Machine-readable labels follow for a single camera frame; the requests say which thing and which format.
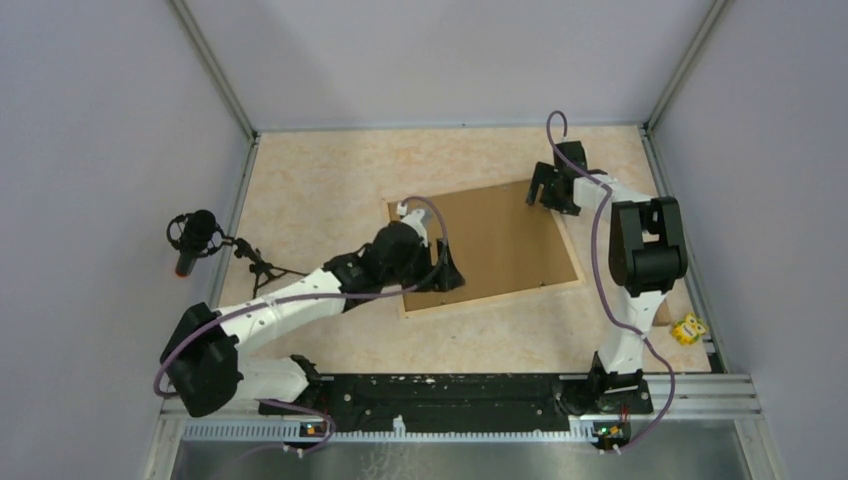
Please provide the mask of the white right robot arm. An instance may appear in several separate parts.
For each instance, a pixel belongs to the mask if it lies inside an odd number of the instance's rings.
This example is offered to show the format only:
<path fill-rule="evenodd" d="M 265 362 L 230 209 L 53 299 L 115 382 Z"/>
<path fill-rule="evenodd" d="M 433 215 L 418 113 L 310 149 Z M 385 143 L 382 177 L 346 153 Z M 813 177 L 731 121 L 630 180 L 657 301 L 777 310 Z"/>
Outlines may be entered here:
<path fill-rule="evenodd" d="M 618 300 L 611 305 L 601 299 L 613 329 L 595 352 L 586 397 L 594 409 L 612 412 L 640 388 L 656 313 L 688 269 L 680 207 L 673 197 L 651 197 L 589 169 L 579 141 L 556 143 L 552 150 L 552 163 L 536 164 L 526 202 L 572 216 L 593 212 L 595 277 L 602 274 L 596 244 L 600 224 L 609 226 L 607 268 Z"/>

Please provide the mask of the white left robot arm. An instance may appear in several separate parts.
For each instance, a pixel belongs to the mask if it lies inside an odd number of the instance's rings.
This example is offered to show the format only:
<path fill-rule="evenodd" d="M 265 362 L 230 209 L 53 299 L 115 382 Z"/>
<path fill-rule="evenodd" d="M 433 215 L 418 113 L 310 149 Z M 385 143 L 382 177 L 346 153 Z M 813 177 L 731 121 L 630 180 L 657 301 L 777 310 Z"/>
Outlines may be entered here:
<path fill-rule="evenodd" d="M 193 417 L 210 415 L 234 399 L 282 400 L 297 413 L 319 404 L 320 386 L 287 359 L 281 379 L 249 380 L 246 355 L 312 321 L 395 295 L 449 292 L 465 280 L 446 237 L 428 238 L 430 213 L 415 209 L 380 229 L 355 252 L 338 255 L 301 280 L 244 303 L 189 307 L 160 356 L 154 391 L 177 397 Z"/>

